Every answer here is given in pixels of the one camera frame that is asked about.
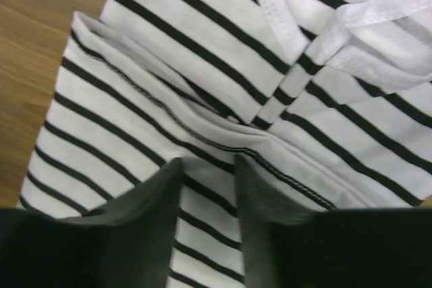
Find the black and white striped fabric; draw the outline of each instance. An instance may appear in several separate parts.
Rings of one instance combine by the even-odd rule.
[[[432,0],[107,0],[75,13],[20,205],[79,216],[185,162],[167,287],[243,287],[241,154],[314,210],[432,194]]]

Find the wooden surface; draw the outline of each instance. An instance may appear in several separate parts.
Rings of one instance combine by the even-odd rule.
[[[0,208],[15,206],[53,94],[72,13],[105,0],[0,0]]]

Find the striped shirt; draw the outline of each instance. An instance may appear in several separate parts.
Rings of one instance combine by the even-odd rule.
[[[432,194],[432,0],[107,0],[75,13],[20,204],[80,216],[180,156],[167,287],[243,287],[234,155],[313,210]]]

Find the wooden table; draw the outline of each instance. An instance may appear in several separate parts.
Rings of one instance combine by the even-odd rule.
[[[0,0],[0,208],[15,206],[54,90],[72,13],[105,0]]]

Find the stitched seam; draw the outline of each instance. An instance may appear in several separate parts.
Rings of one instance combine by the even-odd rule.
[[[402,8],[398,8],[398,9],[394,9],[394,10],[389,10],[389,11],[383,11],[381,13],[370,13],[369,15],[365,15],[362,16],[361,18],[349,18],[349,19],[344,19],[344,23],[350,23],[350,22],[357,22],[357,24],[353,24],[353,25],[358,25],[358,24],[372,24],[374,22],[380,22],[382,21],[382,19],[387,20],[396,20],[398,18],[402,18],[408,15],[412,15],[413,13],[401,13],[401,11],[406,11],[408,9],[415,9],[415,12],[426,9],[428,7],[430,7],[432,4],[432,0],[421,0],[417,3],[412,3],[410,5],[407,5],[405,7]],[[397,15],[394,16],[390,16],[390,17],[382,17],[382,16],[386,16],[388,14],[392,14],[392,13],[398,13]]]
[[[307,192],[309,195],[314,197],[315,199],[322,202],[328,209],[335,208],[334,204],[330,201],[327,201],[323,199],[322,197],[318,196],[316,193],[312,192],[310,189],[308,189],[306,186],[301,184],[300,182],[297,182],[291,177],[288,177],[287,175],[284,175],[279,170],[277,170],[275,167],[270,165],[259,153],[249,149],[249,148],[231,148],[229,146],[225,146],[216,142],[213,142],[207,138],[204,138],[200,134],[196,133],[194,130],[190,129],[187,125],[185,125],[182,121],[180,121],[175,114],[172,113],[171,109],[169,107],[165,106],[161,101],[153,97],[151,94],[149,94],[146,90],[142,89],[140,86],[135,84],[129,77],[127,77],[122,71],[120,71],[118,68],[116,68],[114,65],[106,62],[104,59],[101,59],[99,57],[95,57],[94,55],[88,54],[93,59],[100,61],[101,63],[108,65],[111,69],[113,69],[122,79],[124,79],[128,84],[130,84],[135,90],[137,90],[139,93],[144,95],[146,98],[148,98],[152,103],[157,105],[158,107],[162,108],[164,111],[167,112],[167,114],[182,128],[184,128],[190,135],[195,137],[196,139],[210,145],[213,147],[216,147],[220,150],[226,151],[226,152],[234,152],[234,153],[244,153],[256,160],[258,163],[262,164],[270,173],[273,173],[274,175],[277,175],[278,177],[285,180],[289,185],[291,185],[293,188],[300,188],[304,192]]]

